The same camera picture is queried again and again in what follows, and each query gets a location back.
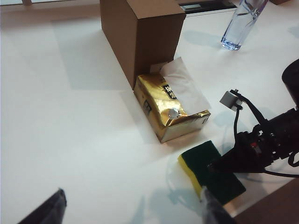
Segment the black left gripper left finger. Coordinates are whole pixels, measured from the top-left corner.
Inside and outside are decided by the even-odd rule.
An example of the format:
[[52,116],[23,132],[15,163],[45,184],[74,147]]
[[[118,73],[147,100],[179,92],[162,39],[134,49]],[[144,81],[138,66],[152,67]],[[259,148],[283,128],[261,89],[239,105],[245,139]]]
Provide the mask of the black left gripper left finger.
[[59,189],[39,207],[23,218],[19,224],[61,224],[67,207],[66,195]]

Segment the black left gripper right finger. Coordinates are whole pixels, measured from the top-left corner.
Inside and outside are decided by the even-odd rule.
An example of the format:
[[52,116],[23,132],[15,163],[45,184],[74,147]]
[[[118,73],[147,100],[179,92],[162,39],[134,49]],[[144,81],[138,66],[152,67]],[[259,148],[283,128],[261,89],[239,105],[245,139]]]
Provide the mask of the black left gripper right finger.
[[204,224],[236,224],[237,222],[223,208],[206,186],[201,191],[202,222]]

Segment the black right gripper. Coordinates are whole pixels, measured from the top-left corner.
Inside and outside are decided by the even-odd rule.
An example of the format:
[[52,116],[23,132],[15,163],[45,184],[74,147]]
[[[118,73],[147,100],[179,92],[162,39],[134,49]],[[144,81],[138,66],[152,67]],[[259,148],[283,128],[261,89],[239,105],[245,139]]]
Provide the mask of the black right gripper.
[[299,111],[290,109],[254,126],[252,133],[236,135],[234,147],[212,161],[209,171],[218,173],[263,173],[277,159],[288,158],[290,166],[298,166]]

